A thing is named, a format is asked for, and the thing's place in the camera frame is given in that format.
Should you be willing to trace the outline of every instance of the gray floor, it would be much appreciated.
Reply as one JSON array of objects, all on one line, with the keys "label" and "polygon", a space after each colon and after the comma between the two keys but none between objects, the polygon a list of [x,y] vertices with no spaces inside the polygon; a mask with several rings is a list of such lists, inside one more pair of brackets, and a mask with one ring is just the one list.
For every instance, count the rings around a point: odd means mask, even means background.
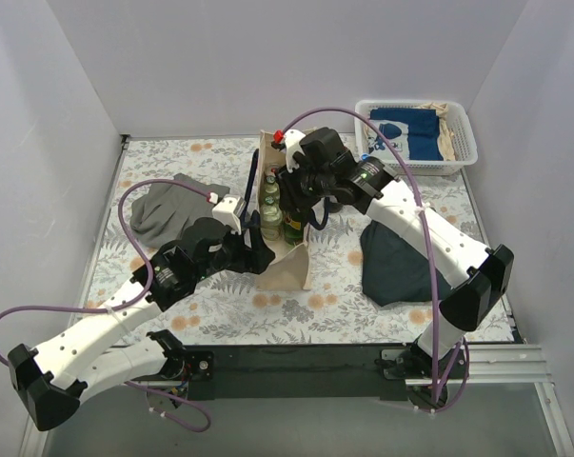
[{"label": "gray floor", "polygon": [[[212,428],[181,429],[148,412],[144,393],[117,387],[50,433],[47,457],[545,456],[554,455],[533,385],[473,385],[431,418],[372,399],[207,402]],[[178,414],[201,419],[186,410]]]}]

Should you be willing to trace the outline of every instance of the beige bag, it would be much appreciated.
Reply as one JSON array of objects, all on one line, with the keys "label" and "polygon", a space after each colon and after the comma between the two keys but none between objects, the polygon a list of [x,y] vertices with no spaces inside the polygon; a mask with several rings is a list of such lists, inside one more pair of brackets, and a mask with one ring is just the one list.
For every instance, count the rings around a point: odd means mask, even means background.
[{"label": "beige bag", "polygon": [[[261,131],[259,144],[259,162],[257,164],[257,207],[262,204],[262,187],[266,165],[286,162],[285,154],[271,146],[273,136],[267,131]],[[259,290],[309,290],[311,278],[309,271],[309,225],[304,231],[304,242],[292,246],[285,240],[264,240],[269,248],[276,253],[276,258],[267,270],[257,276],[256,286]]]}]

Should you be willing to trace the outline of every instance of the laundry basket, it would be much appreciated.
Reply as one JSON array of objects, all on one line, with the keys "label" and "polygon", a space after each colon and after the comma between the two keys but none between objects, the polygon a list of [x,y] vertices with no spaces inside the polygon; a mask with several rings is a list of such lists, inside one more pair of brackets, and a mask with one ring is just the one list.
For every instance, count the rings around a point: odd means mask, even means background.
[{"label": "laundry basket", "polygon": [[[442,102],[438,100],[361,100],[356,104],[356,112],[362,114],[367,119],[373,109],[377,108],[415,108],[425,103],[447,103],[447,126],[452,131],[452,144],[454,147],[456,160],[435,161],[435,160],[407,160],[406,163],[411,168],[413,174],[441,175],[452,174],[466,165],[477,162],[477,144],[468,121],[468,116],[462,105],[454,102]],[[369,154],[365,125],[355,120],[354,132],[356,134],[356,147],[359,154]],[[402,174],[403,169],[388,148],[385,150],[375,150],[374,157],[381,159],[385,164],[394,169],[397,174]]]}]

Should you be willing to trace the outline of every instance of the gray cloth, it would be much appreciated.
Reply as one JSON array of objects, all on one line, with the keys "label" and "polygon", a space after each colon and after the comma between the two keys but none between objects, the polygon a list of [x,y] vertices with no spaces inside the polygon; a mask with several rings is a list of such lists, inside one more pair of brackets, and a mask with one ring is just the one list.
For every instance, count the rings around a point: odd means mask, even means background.
[{"label": "gray cloth", "polygon": [[[375,221],[361,234],[363,251],[363,294],[384,307],[396,302],[428,302],[428,261],[390,228]],[[439,299],[451,287],[437,271]]]},{"label": "gray cloth", "polygon": [[[202,184],[182,173],[175,175],[174,180],[220,197],[229,193],[226,186]],[[180,239],[183,230],[200,217],[212,217],[212,205],[202,195],[170,184],[152,184],[147,195],[132,203],[130,227],[145,246],[160,248]]]}]

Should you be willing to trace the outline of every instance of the folded cloth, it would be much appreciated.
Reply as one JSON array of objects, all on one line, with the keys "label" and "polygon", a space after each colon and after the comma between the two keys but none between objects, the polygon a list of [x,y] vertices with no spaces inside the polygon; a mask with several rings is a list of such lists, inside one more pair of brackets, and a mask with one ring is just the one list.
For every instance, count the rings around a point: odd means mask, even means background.
[{"label": "folded cloth", "polygon": [[[206,185],[179,173],[175,181],[192,185],[203,192],[215,192],[219,197],[229,188],[218,184]],[[212,205],[206,198],[191,190],[171,184],[152,184],[147,195],[132,203],[130,227],[145,246],[160,248],[169,241],[178,240],[183,230],[201,217],[212,217]]]},{"label": "folded cloth", "polygon": [[[428,261],[394,231],[371,222],[361,235],[363,251],[363,294],[380,307],[396,302],[431,300]],[[437,271],[439,299],[451,287]]]},{"label": "folded cloth", "polygon": [[435,110],[439,118],[439,138],[437,139],[439,152],[443,155],[443,160],[456,160],[456,151],[451,142],[452,133],[447,126],[447,111],[449,110],[447,103],[424,103],[418,108]]},{"label": "folded cloth", "polygon": [[[435,109],[418,108],[376,108],[372,109],[369,119],[379,125],[382,133],[386,129],[394,130],[397,127],[401,135],[391,139],[397,150],[404,158],[409,160],[443,160],[439,152],[437,140],[439,138],[439,118]],[[384,149],[386,146],[380,138],[371,138],[369,150]]]}]

